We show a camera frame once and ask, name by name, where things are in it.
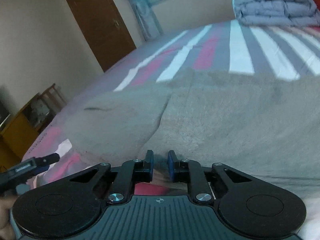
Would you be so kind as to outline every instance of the brown wooden door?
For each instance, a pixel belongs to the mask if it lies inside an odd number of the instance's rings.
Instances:
[[[103,71],[136,47],[113,0],[67,0]]]

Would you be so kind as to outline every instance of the rolled gray quilt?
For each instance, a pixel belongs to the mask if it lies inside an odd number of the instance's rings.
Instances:
[[[320,25],[320,12],[313,0],[233,0],[232,5],[243,25]]]

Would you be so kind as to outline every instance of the striped bed sheet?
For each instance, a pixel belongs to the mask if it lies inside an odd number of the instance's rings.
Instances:
[[[320,29],[247,27],[234,20],[169,34],[145,44],[75,97],[33,143],[24,160],[53,152],[58,152],[61,160],[32,179],[31,186],[44,185],[88,167],[62,130],[62,124],[81,105],[106,91],[170,80],[186,68],[244,75],[266,73],[286,81],[319,75]]]

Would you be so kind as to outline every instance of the metal screw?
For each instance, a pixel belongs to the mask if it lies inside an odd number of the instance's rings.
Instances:
[[[211,195],[207,193],[200,193],[196,195],[196,199],[199,201],[209,201],[211,199]]]
[[[111,202],[119,202],[124,199],[124,196],[120,193],[113,193],[108,196],[108,199]]]

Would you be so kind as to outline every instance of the red object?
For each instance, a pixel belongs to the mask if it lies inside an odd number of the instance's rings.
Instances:
[[[320,0],[314,0],[317,8],[320,10]]]
[[[152,185],[149,183],[138,183],[135,185],[134,194],[143,196],[163,196],[166,195],[169,188]]]

